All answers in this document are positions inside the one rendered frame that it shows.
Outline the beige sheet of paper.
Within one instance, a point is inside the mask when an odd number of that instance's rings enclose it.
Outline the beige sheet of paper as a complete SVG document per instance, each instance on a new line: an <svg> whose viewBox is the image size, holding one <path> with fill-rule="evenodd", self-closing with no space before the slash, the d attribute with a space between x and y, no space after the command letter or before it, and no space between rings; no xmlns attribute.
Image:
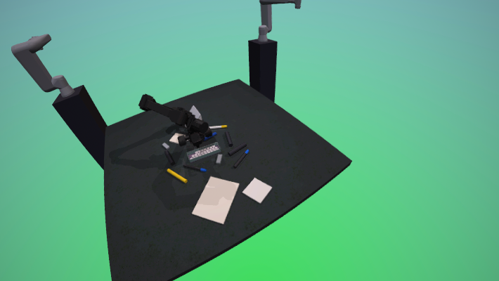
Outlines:
<svg viewBox="0 0 499 281"><path fill-rule="evenodd" d="M193 214L224 224L239 183L211 177L193 210Z"/></svg>

